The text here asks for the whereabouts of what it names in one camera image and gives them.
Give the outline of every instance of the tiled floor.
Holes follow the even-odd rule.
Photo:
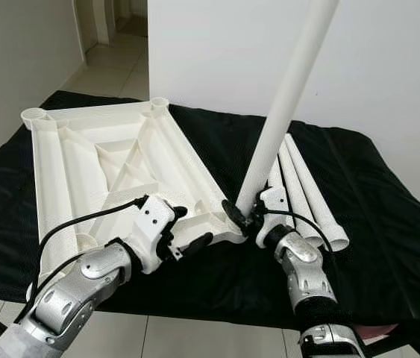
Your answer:
[[[148,100],[148,41],[118,34],[112,46],[87,52],[88,67],[64,89],[91,95]],[[9,324],[21,304],[0,301],[0,320]],[[73,357],[298,358],[298,332],[118,313],[95,313],[65,353]],[[379,357],[414,358],[406,346]]]
[[[87,52],[87,68],[63,90],[148,100],[148,40],[117,34],[110,46]]]
[[[0,321],[9,324],[21,304],[0,301]],[[211,321],[96,312],[63,355],[65,358],[300,358],[293,330]],[[410,347],[382,358],[417,358]]]

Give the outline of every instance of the white plastic tray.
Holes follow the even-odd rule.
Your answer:
[[[63,222],[144,194],[188,209],[172,230],[177,247],[208,231],[232,232],[221,205],[225,196],[175,123],[166,99],[30,108],[21,117],[32,131],[40,240]],[[136,214],[133,207],[57,233],[44,250],[41,279],[79,252],[128,237]]]

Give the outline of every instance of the white pvc tube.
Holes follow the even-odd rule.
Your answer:
[[[317,187],[309,168],[307,168],[294,139],[290,134],[287,134],[284,139],[317,224],[327,237],[327,240],[329,240],[330,246],[334,251],[347,248],[349,245],[349,238],[345,233],[344,228],[337,224],[336,219],[332,215],[326,200],[324,200],[324,197]]]
[[[306,195],[304,195],[301,183],[299,183],[298,175],[284,142],[279,150],[279,161],[281,163],[281,168],[283,169],[287,195],[289,197],[289,202],[291,203],[292,211],[314,222],[313,214],[311,213],[311,209],[309,208],[309,204],[306,200]],[[300,219],[295,219],[294,221],[296,223],[296,230],[307,240],[309,244],[315,248],[322,244],[321,237],[313,227]]]
[[[280,186],[284,187],[283,178],[281,177],[281,170],[279,169],[278,157],[276,157],[276,160],[271,167],[271,171],[269,172],[268,185],[272,186],[273,188],[277,188]],[[282,203],[282,206],[284,206],[284,210],[289,211],[289,206],[287,204],[287,201]],[[290,227],[294,227],[294,220],[292,219],[292,216],[286,217],[286,223]]]
[[[269,110],[266,123],[236,201],[248,216],[283,142],[310,71],[324,41],[339,0],[312,0],[294,53]]]

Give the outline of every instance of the black cloth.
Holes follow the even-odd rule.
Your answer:
[[[129,101],[58,91],[42,107]],[[264,118],[179,106],[170,111],[235,201]],[[420,322],[420,202],[366,136],[302,122],[292,122],[289,131],[351,239],[348,248],[335,253],[339,285],[334,290],[344,311],[358,324]],[[37,264],[37,243],[31,133],[21,127],[0,148],[0,299],[24,301]],[[325,254],[325,269],[334,282],[327,263]],[[251,240],[219,243],[178,264],[165,263],[120,287],[100,308],[295,328],[285,275],[272,255]]]

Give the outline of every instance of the white plastic pipe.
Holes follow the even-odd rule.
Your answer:
[[[301,35],[269,110],[236,201],[236,206],[245,216],[251,212],[256,194],[266,183],[338,3],[339,0],[310,2]]]
[[[277,187],[280,187],[280,186],[284,187],[283,178],[281,177],[281,170],[279,169],[278,157],[276,157],[276,160],[271,167],[271,171],[269,172],[268,185],[272,186],[274,188],[277,188]],[[286,211],[289,210],[289,206],[287,204],[287,201],[285,201],[283,203],[283,206],[284,206],[284,210],[286,210]],[[292,219],[292,216],[287,216],[286,217],[286,223],[290,227],[294,227],[294,220]]]
[[[281,144],[279,150],[279,161],[281,163],[281,168],[283,169],[287,195],[289,197],[289,202],[291,203],[292,211],[314,222],[313,214],[311,213],[311,209],[309,208],[309,204],[306,200],[306,195],[304,195],[301,183],[299,183],[296,169],[292,164],[291,156],[289,155],[289,151],[284,142]],[[295,219],[294,221],[296,224],[296,230],[307,240],[309,244],[315,248],[322,244],[321,237],[313,227],[300,219]]]
[[[344,228],[337,224],[336,219],[332,215],[326,200],[324,200],[324,197],[317,187],[309,168],[307,168],[294,139],[291,137],[291,134],[287,134],[284,139],[289,150],[292,163],[298,173],[299,182],[302,185],[317,224],[327,237],[327,240],[329,240],[330,246],[334,251],[347,248],[349,245],[349,238],[345,233]]]

